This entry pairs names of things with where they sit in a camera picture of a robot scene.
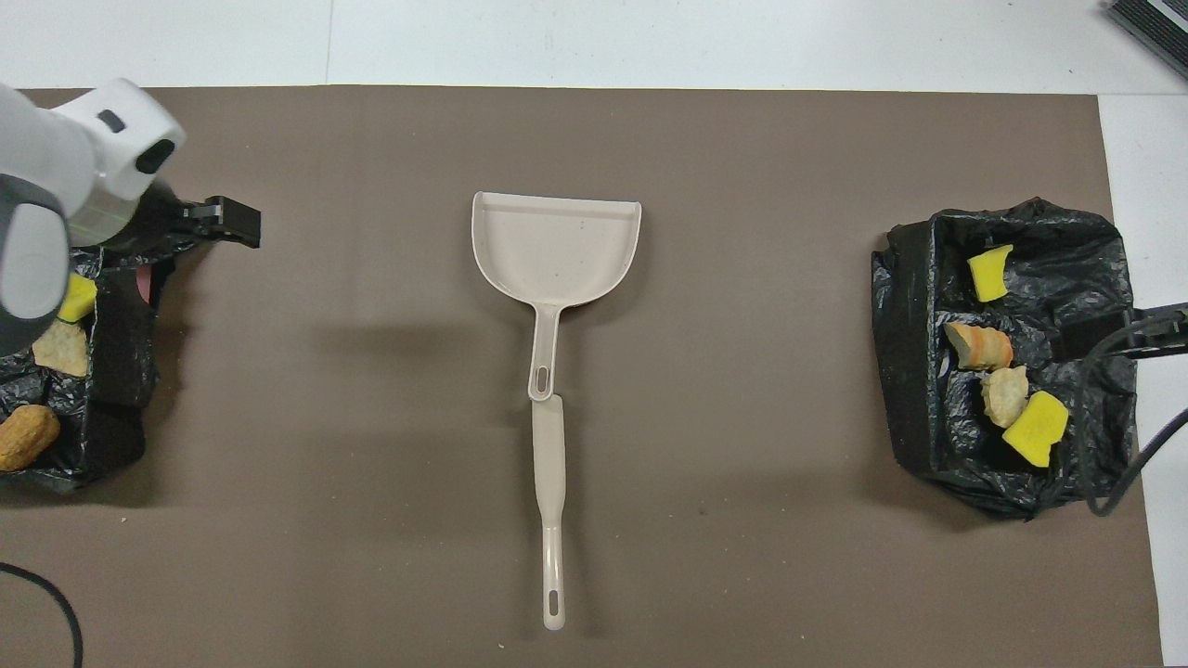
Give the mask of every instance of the brown surface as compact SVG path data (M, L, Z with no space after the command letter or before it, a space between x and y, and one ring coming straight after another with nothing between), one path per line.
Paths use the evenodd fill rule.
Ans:
M891 226L1110 214L1092 97L157 95L190 134L177 191L261 208L265 238L169 286L144 461L67 500L0 490L0 557L68 593L88 666L1159 662L1138 491L1024 524L918 483L870 336ZM532 317L475 266L480 189L644 204L626 279L562 317L558 634ZM0 664L64 664L42 603L5 581Z

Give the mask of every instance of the brown food piece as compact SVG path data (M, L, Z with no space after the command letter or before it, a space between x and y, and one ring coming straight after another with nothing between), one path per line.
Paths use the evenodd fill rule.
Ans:
M49 407L27 404L0 424L0 471L20 471L50 447L62 430Z
M991 422L1003 429L1015 424L1028 405L1028 367L999 368L982 378L981 398Z
M1005 368L1015 359L1010 338L993 327L946 322L944 335L958 352L958 368Z
M55 320L33 342L33 361L70 376L87 376L87 333L77 324Z

